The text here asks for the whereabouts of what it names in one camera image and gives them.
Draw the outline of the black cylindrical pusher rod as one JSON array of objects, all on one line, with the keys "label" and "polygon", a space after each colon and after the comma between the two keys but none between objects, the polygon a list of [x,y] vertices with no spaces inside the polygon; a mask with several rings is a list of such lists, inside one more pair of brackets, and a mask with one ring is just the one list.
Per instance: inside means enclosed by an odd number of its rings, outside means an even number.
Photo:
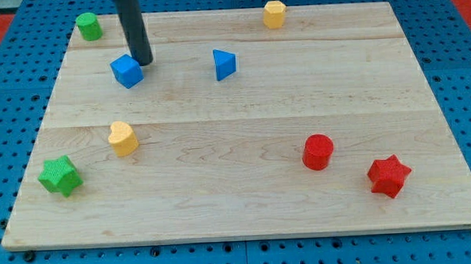
[{"label": "black cylindrical pusher rod", "polygon": [[151,64],[154,56],[151,52],[139,0],[112,1],[115,4],[116,12],[132,58],[136,60],[140,66]]}]

